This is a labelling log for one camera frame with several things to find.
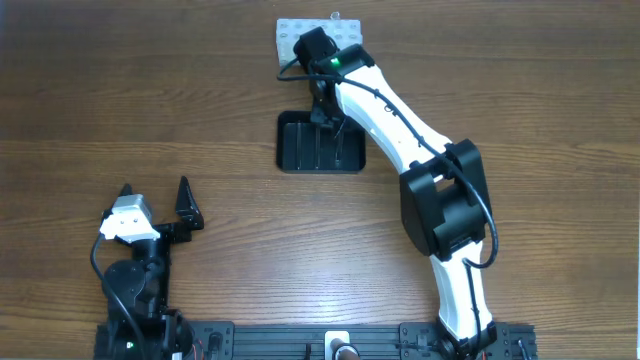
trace white robotic arm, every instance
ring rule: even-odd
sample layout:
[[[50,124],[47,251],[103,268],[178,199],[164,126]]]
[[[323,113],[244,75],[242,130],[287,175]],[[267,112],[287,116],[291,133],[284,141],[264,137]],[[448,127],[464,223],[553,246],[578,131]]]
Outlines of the white robotic arm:
[[[451,141],[427,126],[402,102],[391,90],[378,66],[360,67],[348,73],[345,78],[377,89],[394,103],[429,145],[441,153],[445,152],[445,145],[450,144]],[[335,96],[344,114],[354,119],[371,135],[399,174],[410,170],[411,164],[415,161],[422,164],[433,158],[431,152],[418,144],[400,118],[395,116],[386,103],[374,94],[343,82],[335,85]],[[438,182],[441,179],[442,176],[437,176],[434,181]],[[430,256],[440,294],[440,321],[457,340],[471,339],[477,333],[469,281],[463,260],[466,258],[478,263],[481,249],[482,242],[471,241],[453,252],[448,261],[441,261],[436,255]],[[471,272],[480,328],[485,330],[492,322],[492,316],[484,301],[480,270],[473,268]]]

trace wood grain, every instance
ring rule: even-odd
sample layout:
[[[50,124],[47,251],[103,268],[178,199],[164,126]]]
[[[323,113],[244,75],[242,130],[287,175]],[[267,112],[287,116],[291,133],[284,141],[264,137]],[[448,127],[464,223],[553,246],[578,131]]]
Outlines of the wood grain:
[[[173,250],[171,304],[239,324],[431,321],[428,260],[375,144],[358,175],[275,166],[275,21],[363,22],[392,87],[478,144],[501,233],[496,319],[542,358],[632,358],[640,5],[634,2],[9,0],[0,9],[0,357],[90,357],[106,300],[88,253],[124,182],[155,221],[187,175],[206,229]],[[103,267],[128,256],[105,244]]]

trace white perforated board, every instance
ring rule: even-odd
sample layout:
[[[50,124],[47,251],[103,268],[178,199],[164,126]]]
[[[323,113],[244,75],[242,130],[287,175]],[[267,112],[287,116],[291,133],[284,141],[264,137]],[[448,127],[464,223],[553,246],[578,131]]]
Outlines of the white perforated board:
[[[338,48],[344,49],[353,44],[362,44],[360,20],[345,19],[278,19],[276,24],[276,46],[280,66],[295,59],[293,46],[300,35],[322,26],[324,32],[335,40]]]

